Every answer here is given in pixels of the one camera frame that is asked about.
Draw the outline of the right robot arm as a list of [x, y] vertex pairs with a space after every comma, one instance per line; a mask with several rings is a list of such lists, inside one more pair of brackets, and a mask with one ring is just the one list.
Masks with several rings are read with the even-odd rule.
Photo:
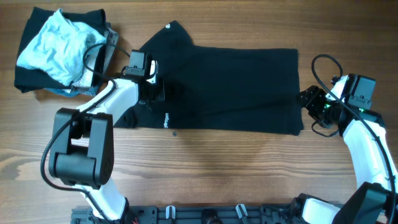
[[397, 223], [397, 169], [386, 143], [381, 115], [349, 103], [351, 93], [336, 96], [311, 86], [299, 94], [300, 105], [323, 127], [337, 124], [351, 154], [357, 190], [338, 207], [302, 194], [294, 198], [290, 216], [305, 223], [377, 223], [384, 214]]

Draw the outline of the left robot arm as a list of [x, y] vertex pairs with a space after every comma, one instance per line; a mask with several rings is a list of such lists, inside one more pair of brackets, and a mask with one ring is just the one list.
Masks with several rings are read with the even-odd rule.
[[164, 99], [165, 84], [157, 75], [128, 76], [109, 79], [98, 95], [75, 109], [59, 109], [40, 162], [42, 178], [54, 189], [82, 194], [94, 223], [137, 223], [111, 178], [114, 124], [137, 103]]

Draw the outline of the black t-shirt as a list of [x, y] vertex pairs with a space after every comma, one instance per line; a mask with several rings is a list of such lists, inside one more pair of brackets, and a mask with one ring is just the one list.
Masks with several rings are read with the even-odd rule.
[[298, 135], [296, 49], [221, 49], [193, 43], [176, 21], [143, 46], [159, 64], [165, 100], [136, 104], [119, 128], [223, 129]]

